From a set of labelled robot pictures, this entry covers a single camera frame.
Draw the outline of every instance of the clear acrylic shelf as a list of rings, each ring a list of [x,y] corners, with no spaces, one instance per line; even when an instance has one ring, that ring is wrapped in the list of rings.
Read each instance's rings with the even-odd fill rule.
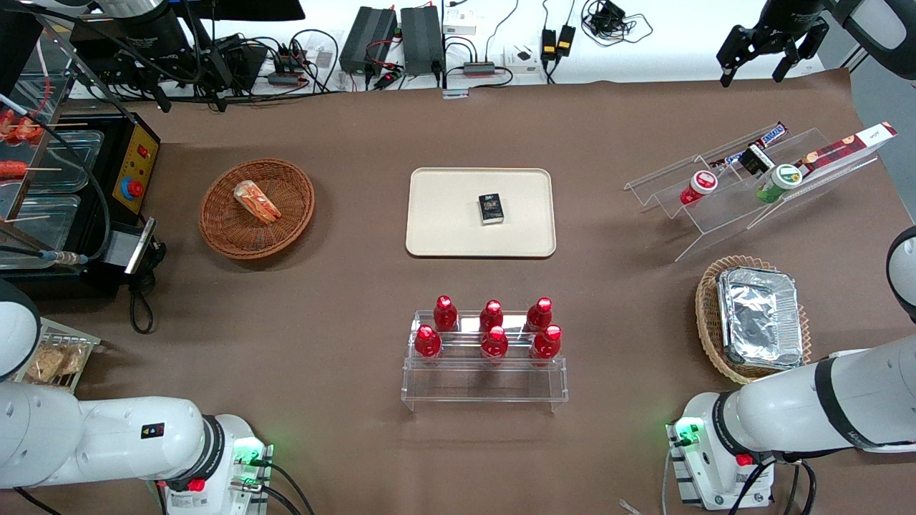
[[[680,193],[696,171],[709,170],[704,166],[746,149],[750,142],[756,141],[774,127],[761,129],[704,154],[683,159],[625,186],[625,190],[636,194],[642,205],[655,202],[669,218],[684,213],[691,221],[697,235],[674,259],[675,262],[818,198],[839,185],[842,182],[840,180],[847,178],[853,171],[878,159],[874,152],[880,145],[839,159],[806,177],[801,186],[784,193],[774,203],[764,203],[757,197],[758,186],[766,179],[766,174],[753,177],[740,163],[734,162],[712,168],[712,172],[719,178],[719,186],[714,192],[687,205],[681,204]],[[766,152],[776,164],[793,164],[830,143],[816,128],[797,136],[791,136],[787,130],[781,141],[768,147]]]
[[[545,402],[556,411],[569,400],[566,358],[532,359],[534,333],[523,331],[526,312],[503,312],[509,341],[497,364],[480,356],[479,312],[459,312],[458,331],[442,332],[442,355],[417,354],[414,337],[421,324],[435,327],[432,310],[414,314],[404,358],[401,400],[415,411],[419,402]]]

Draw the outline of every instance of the wicker basket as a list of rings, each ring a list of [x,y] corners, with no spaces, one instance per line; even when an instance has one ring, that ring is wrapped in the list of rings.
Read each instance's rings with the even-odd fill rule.
[[[251,180],[282,216],[265,224],[233,196],[235,185]],[[315,208],[315,190],[296,165],[281,159],[257,159],[227,171],[207,190],[198,226],[207,245],[232,259],[257,259],[275,254],[305,229]]]
[[[713,365],[725,376],[738,384],[747,384],[755,379],[764,378],[779,372],[772,368],[735,365],[725,357],[722,346],[722,316],[719,309],[719,291],[716,279],[719,273],[729,268],[751,267],[765,270],[776,270],[768,262],[749,256],[729,256],[719,259],[703,274],[696,289],[696,326],[700,331],[703,351],[709,356]],[[801,326],[802,360],[807,365],[811,362],[811,333],[808,331],[808,317],[804,308],[799,305],[799,325]]]

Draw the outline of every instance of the white box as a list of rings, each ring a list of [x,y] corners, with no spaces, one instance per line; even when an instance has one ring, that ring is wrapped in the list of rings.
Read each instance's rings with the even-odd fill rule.
[[[504,66],[512,73],[540,73],[540,45],[528,42],[522,45],[508,45],[503,47]]]
[[[477,34],[477,18],[471,9],[452,7],[445,9],[442,34],[446,36],[474,36]]]

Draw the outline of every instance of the red bottle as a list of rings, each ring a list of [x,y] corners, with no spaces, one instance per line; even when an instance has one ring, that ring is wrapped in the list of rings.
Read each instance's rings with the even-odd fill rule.
[[[423,357],[438,357],[442,353],[442,338],[432,330],[432,327],[423,324],[420,329],[417,329],[413,346]]]
[[[491,327],[480,342],[480,356],[490,360],[498,360],[505,356],[508,350],[509,341],[506,338],[506,331],[498,325]]]
[[[432,310],[432,320],[436,324],[436,331],[458,330],[458,308],[452,304],[452,299],[446,295],[436,299],[436,309]]]
[[[528,333],[540,333],[551,324],[553,319],[553,301],[547,297],[541,297],[533,306],[528,309],[528,320],[525,321],[525,331]]]
[[[528,357],[532,359],[551,359],[560,353],[560,338],[563,331],[559,325],[548,325],[537,336],[534,337],[534,343],[528,352]]]
[[[480,332],[486,333],[491,328],[503,325],[503,305],[496,299],[486,303],[480,312]]]

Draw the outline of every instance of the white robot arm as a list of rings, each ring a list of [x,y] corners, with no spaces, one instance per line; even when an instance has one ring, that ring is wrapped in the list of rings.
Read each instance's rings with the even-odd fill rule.
[[[0,280],[0,379],[34,352],[39,318]],[[138,477],[165,484],[169,515],[244,514],[266,448],[234,415],[189,400],[79,401],[68,391],[0,382],[0,488]]]
[[[916,227],[888,253],[888,279],[916,322]],[[745,481],[775,456],[789,462],[857,448],[916,451],[916,335],[758,379],[739,390],[702,393],[669,426],[708,510],[731,508]],[[751,486],[741,508],[769,504],[773,475]]]

